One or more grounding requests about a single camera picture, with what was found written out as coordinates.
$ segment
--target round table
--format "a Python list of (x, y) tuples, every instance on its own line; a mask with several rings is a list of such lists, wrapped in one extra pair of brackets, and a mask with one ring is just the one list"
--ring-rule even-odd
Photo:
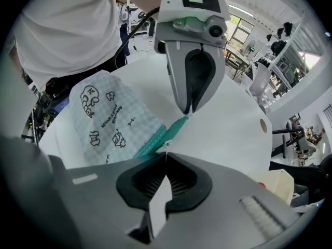
[[(120, 77), (167, 128), (183, 117), (173, 96), (166, 56), (156, 54), (141, 59), (112, 75)], [(86, 163), (68, 106), (50, 125), (39, 146), (46, 154), (62, 158), (65, 167), (72, 169)], [(247, 174), (269, 169), (271, 148), (270, 121), (257, 103), (225, 76), (211, 100), (187, 120), (168, 151)]]

